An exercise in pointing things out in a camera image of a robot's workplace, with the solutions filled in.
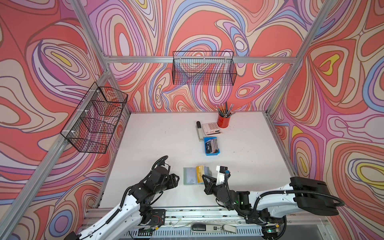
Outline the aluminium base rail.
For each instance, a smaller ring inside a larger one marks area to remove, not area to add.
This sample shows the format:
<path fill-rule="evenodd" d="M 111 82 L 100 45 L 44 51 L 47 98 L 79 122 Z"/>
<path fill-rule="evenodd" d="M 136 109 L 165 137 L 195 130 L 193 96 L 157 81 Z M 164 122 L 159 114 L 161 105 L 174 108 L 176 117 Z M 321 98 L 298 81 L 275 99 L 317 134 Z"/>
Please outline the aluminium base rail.
<path fill-rule="evenodd" d="M 208 207 L 160 207 L 153 208 L 152 223 L 159 227 L 150 231 L 141 225 L 134 225 L 137 216 L 130 215 L 117 227 L 118 234 L 112 234 L 109 240 L 263 240 L 265 238 L 282 240 L 335 240 L 330 223 L 326 218 L 312 214 L 292 214 L 287 216 L 287 224 L 281 225 L 285 231 L 267 232 L 265 226 L 247 224 L 236 211 L 229 211 L 220 206 Z M 193 224 L 221 225 L 236 228 L 236 232 L 225 230 L 193 232 Z"/>

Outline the mint green card holder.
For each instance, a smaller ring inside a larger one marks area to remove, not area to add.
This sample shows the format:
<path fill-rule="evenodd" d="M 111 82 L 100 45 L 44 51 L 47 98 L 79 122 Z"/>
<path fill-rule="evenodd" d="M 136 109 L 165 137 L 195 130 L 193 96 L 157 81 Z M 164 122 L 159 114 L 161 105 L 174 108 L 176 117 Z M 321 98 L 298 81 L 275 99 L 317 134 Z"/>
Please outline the mint green card holder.
<path fill-rule="evenodd" d="M 205 167 L 205 175 L 212 176 L 212 171 L 209 167 Z M 184 168 L 184 185 L 201 185 L 197 183 L 196 167 L 194 168 Z"/>

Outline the stack of cards in tray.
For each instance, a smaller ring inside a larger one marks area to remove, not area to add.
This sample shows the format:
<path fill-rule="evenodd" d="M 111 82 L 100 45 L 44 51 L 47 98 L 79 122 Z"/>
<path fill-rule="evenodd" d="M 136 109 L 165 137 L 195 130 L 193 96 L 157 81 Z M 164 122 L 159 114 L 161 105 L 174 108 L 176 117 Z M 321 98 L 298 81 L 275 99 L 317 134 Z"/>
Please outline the stack of cards in tray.
<path fill-rule="evenodd" d="M 206 153 L 207 154 L 215 154 L 219 150 L 217 144 L 217 138 L 210 139 L 206 142 Z"/>

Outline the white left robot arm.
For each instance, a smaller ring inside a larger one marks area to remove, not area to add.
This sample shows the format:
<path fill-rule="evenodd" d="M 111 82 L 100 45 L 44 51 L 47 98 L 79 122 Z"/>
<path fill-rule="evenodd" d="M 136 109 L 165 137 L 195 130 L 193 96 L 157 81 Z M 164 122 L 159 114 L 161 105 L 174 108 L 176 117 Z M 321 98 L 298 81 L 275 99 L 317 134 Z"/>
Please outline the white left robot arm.
<path fill-rule="evenodd" d="M 118 240 L 128 230 L 151 222 L 154 197 L 178 186 L 180 177 L 171 173 L 168 156 L 159 158 L 150 172 L 137 184 L 127 187 L 120 203 L 96 223 L 66 240 Z"/>

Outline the red metal pencil bucket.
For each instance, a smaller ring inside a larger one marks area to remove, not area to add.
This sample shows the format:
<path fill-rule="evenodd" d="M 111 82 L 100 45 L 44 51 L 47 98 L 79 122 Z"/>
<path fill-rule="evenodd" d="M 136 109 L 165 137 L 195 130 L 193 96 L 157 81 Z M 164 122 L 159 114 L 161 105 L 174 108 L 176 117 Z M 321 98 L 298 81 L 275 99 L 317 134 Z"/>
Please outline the red metal pencil bucket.
<path fill-rule="evenodd" d="M 230 117 L 222 117 L 221 115 L 218 116 L 217 125 L 221 129 L 225 129 L 229 126 L 230 123 Z"/>

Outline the pink desk calculator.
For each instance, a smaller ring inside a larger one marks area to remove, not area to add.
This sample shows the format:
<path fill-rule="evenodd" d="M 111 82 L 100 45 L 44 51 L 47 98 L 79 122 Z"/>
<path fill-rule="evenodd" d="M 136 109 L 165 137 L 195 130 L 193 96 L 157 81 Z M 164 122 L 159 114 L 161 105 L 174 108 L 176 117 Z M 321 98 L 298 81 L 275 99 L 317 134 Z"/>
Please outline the pink desk calculator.
<path fill-rule="evenodd" d="M 213 123 L 206 123 L 202 124 L 202 129 L 204 134 L 208 136 L 218 135 L 221 134 L 221 129 L 219 128 L 218 124 L 216 122 Z"/>

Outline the beige stapler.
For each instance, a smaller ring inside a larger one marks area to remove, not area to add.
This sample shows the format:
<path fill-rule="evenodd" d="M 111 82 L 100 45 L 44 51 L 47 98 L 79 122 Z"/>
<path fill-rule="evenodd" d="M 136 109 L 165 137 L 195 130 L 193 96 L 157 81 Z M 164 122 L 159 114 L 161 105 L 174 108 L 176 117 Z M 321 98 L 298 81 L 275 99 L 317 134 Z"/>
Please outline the beige stapler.
<path fill-rule="evenodd" d="M 200 141 L 200 142 L 203 142 L 203 141 L 204 141 L 204 131 L 203 131 L 203 129 L 202 129 L 202 125 L 201 125 L 201 122 L 200 122 L 200 121 L 197 121 L 197 122 L 196 122 L 196 129 L 197 129 L 197 133 L 198 133 L 199 141 Z"/>

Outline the grey handheld device on rail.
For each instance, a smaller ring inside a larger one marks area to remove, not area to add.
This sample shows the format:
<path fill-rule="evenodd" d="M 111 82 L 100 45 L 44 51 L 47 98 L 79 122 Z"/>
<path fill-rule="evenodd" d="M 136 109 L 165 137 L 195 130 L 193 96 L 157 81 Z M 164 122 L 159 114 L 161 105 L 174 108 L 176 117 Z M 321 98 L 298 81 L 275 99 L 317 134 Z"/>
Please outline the grey handheld device on rail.
<path fill-rule="evenodd" d="M 191 231 L 194 233 L 237 233 L 237 228 L 231 225 L 216 225 L 216 224 L 203 224 L 194 223 L 191 225 Z"/>

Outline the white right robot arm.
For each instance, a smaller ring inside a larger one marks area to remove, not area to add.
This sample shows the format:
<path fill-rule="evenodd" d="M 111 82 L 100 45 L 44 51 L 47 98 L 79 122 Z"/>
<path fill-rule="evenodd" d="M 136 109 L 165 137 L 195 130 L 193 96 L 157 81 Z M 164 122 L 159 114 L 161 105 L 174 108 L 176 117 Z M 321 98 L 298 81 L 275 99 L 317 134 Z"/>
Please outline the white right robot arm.
<path fill-rule="evenodd" d="M 345 202 L 333 196 L 323 181 L 291 177 L 290 183 L 265 192 L 234 191 L 229 188 L 229 173 L 219 179 L 203 175 L 207 195 L 221 207 L 237 212 L 248 224 L 265 226 L 297 212 L 317 216 L 337 216 Z"/>

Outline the blue plastic card tray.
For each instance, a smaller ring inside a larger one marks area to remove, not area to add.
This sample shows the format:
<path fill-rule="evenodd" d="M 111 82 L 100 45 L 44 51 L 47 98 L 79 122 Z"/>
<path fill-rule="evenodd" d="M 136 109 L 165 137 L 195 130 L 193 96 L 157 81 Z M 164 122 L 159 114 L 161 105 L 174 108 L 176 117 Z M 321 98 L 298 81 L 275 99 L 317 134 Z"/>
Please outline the blue plastic card tray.
<path fill-rule="evenodd" d="M 217 156 L 220 153 L 217 137 L 205 137 L 204 144 L 207 156 Z"/>

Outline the yellow card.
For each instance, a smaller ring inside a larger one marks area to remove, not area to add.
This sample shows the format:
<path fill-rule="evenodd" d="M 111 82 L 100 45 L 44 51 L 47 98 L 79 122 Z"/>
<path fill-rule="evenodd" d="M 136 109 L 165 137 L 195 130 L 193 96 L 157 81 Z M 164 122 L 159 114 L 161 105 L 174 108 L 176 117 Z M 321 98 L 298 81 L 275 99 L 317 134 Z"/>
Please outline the yellow card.
<path fill-rule="evenodd" d="M 205 174 L 205 167 L 203 165 L 196 167 L 197 183 L 201 184 L 204 182 L 203 175 Z"/>

